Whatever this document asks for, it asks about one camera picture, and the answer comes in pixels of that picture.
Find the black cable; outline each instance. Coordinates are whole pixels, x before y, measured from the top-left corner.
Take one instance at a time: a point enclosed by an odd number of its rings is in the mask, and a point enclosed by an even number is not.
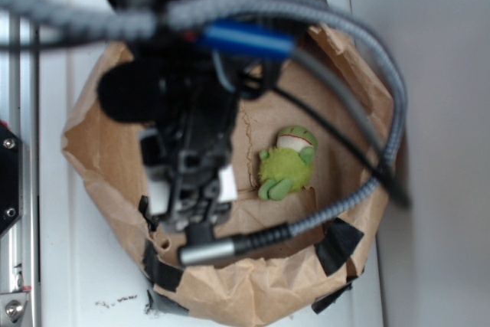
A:
[[[392,170],[386,164],[382,162],[378,167],[375,167],[369,162],[365,154],[363,154],[349,138],[339,132],[337,128],[335,128],[327,119],[322,117],[308,104],[279,87],[274,87],[273,91],[282,98],[297,105],[297,107],[310,115],[320,126],[322,126],[322,128],[337,139],[337,141],[339,141],[365,168],[369,170],[369,172],[381,183],[381,185],[383,185],[392,198],[402,201],[403,204],[407,203],[407,193],[403,190],[401,185],[397,183]]]
[[[318,78],[340,100],[356,122],[361,133],[371,144],[379,158],[383,157],[383,145],[376,131],[366,117],[366,112],[351,91],[320,61],[310,53],[295,47],[291,53],[291,59],[303,66],[309,73]]]
[[[85,44],[90,44],[101,40],[89,39],[89,38],[58,38],[52,41],[41,42],[19,42],[13,41],[9,44],[0,44],[0,53],[16,53],[27,51],[49,51],[55,49],[62,49],[66,47],[77,47]]]

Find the stuffed frog toy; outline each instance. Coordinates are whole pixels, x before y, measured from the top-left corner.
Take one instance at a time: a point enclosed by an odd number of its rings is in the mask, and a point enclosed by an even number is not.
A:
[[[287,126],[277,135],[276,147],[260,151],[260,189],[263,200],[280,201],[299,191],[312,176],[318,141],[302,126]]]

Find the white surface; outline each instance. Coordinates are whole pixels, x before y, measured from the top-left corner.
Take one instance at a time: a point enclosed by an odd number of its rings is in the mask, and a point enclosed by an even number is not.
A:
[[[379,249],[386,323],[490,321],[490,0],[352,0],[403,70],[410,213],[388,208]]]
[[[220,196],[219,202],[234,201],[238,198],[237,183],[235,182],[235,174],[233,166],[229,164],[226,168],[222,168],[218,173],[220,178]]]
[[[106,8],[102,0],[63,0]],[[330,0],[348,8],[346,0]],[[88,198],[80,178],[60,152],[67,114],[103,46],[41,56],[41,310],[43,327],[119,327],[216,323],[144,313],[146,281],[116,242]],[[129,296],[134,299],[121,300]],[[274,324],[335,327],[382,326],[375,249],[354,289],[317,316],[304,308]]]

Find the crumpled paper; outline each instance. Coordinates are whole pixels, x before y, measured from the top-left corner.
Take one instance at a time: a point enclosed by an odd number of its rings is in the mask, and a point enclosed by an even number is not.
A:
[[[347,36],[326,26],[311,28],[309,34],[314,41],[307,40],[303,47],[345,80],[381,137],[386,138],[393,101],[355,46]],[[149,232],[138,211],[139,199],[148,194],[137,139],[142,127],[112,121],[97,102],[96,85],[102,74],[131,58],[123,44],[108,46],[70,114],[62,148],[119,243],[144,272],[142,257],[147,240],[161,261],[177,267],[175,251],[185,239],[181,234],[164,234],[160,227]],[[307,71],[286,62],[279,85],[373,155],[341,104]],[[291,124],[308,127],[318,138],[314,174],[307,188],[285,200],[261,201],[256,196],[258,152],[273,145],[277,132]],[[349,194],[368,178],[368,172],[312,118],[272,92],[240,103],[233,147],[239,198],[230,220],[216,229],[218,237],[295,221]],[[323,238],[324,226],[239,260],[215,267],[188,267],[175,292],[156,285],[154,289],[188,309],[190,316],[225,325],[270,324],[342,288],[348,277],[362,274],[386,205],[387,195],[379,188],[340,216],[363,231],[364,237],[351,259],[332,275],[325,275],[313,247]]]

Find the black electrical tape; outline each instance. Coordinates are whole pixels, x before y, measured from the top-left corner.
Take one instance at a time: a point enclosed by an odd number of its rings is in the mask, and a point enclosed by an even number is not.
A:
[[[152,282],[168,291],[175,292],[177,290],[184,271],[160,262],[153,243],[149,240],[146,242],[143,265]]]
[[[150,232],[153,232],[153,231],[156,231],[156,226],[155,224],[153,224],[153,222],[146,217],[146,212],[148,210],[148,206],[149,206],[149,200],[148,200],[148,197],[145,196],[145,195],[142,195],[141,196],[141,199],[139,200],[139,205],[138,205],[138,211],[143,215],[143,217],[145,218],[146,220],[146,223],[148,225],[148,230]]]
[[[322,298],[317,299],[312,304],[313,312],[316,314],[320,314],[325,309],[327,309],[330,305],[337,301],[337,299],[346,291],[352,289],[352,281],[357,279],[357,277],[352,277],[347,280],[347,285],[342,287],[341,289],[333,292],[332,294],[328,294],[327,296],[323,296]]]
[[[336,218],[326,231],[325,238],[315,244],[315,251],[327,276],[340,270],[354,253],[364,233]]]
[[[146,290],[148,294],[148,304],[145,307],[145,314],[149,314],[150,310],[158,310],[163,313],[171,313],[177,316],[188,316],[189,309],[184,308],[174,300],[165,295],[158,294],[153,289]]]

